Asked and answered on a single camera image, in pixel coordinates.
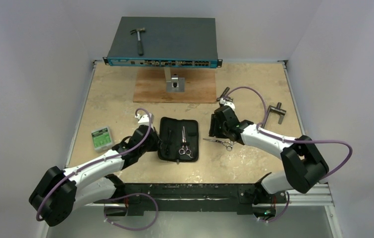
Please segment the silver scissors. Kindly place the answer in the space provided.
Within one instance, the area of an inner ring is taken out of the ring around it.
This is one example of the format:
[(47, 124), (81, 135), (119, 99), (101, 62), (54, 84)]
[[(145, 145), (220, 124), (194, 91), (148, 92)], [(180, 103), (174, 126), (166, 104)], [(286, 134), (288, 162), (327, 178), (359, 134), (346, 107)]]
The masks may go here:
[(203, 138), (203, 140), (208, 141), (208, 142), (214, 142), (214, 143), (221, 144), (222, 146), (224, 146), (226, 148), (227, 151), (232, 151), (233, 146), (235, 144), (235, 142), (233, 142), (233, 141), (222, 141), (222, 140), (219, 140), (219, 139)]
[(185, 127), (182, 127), (182, 144), (181, 147), (178, 150), (179, 155), (186, 155), (189, 158), (193, 158), (192, 156), (192, 151), (190, 150), (189, 146), (187, 145), (187, 140), (186, 140), (186, 131)]

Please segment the black zip tool case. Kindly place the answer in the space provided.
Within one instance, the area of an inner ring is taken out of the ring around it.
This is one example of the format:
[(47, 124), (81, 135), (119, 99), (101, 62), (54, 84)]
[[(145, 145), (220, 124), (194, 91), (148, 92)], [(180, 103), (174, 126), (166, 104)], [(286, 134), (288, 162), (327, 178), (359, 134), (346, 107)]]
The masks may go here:
[[(179, 155), (178, 150), (182, 144), (182, 127), (185, 127), (187, 145), (192, 151), (193, 158), (186, 155)], [(172, 130), (169, 155), (165, 155), (165, 145), (168, 137), (168, 129)], [(158, 157), (170, 162), (196, 162), (199, 158), (199, 124), (192, 119), (173, 119), (163, 117), (160, 119), (159, 137), (161, 146), (158, 150)]]

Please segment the black hair comb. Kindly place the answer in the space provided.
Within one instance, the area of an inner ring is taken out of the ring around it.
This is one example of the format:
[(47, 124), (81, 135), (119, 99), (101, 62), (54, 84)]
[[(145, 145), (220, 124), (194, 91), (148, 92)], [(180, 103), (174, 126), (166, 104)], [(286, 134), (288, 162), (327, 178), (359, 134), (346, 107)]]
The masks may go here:
[(172, 130), (169, 128), (168, 129), (168, 137), (167, 137), (166, 145), (165, 145), (165, 155), (169, 155), (169, 147), (170, 147), (170, 144), (171, 144), (171, 134), (172, 134)]

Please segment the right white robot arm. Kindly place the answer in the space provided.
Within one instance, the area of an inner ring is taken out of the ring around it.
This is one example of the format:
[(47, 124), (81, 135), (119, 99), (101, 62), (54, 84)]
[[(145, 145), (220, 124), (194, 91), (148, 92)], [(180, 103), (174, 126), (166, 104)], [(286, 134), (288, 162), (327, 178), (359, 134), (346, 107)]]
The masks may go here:
[(255, 196), (266, 202), (275, 193), (294, 189), (307, 193), (329, 172), (329, 166), (310, 137), (283, 136), (249, 121), (240, 121), (230, 106), (221, 106), (211, 116), (211, 137), (263, 150), (283, 165), (283, 170), (269, 173), (256, 183)]

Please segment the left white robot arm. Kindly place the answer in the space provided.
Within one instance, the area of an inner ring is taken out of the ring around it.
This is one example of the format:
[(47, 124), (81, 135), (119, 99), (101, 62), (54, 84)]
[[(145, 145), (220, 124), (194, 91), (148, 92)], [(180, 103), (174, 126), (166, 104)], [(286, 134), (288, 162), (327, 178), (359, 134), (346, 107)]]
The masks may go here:
[(160, 139), (153, 127), (139, 126), (103, 155), (73, 168), (49, 168), (29, 197), (36, 220), (50, 227), (63, 222), (72, 211), (97, 201), (127, 202), (130, 195), (115, 173), (155, 152)]

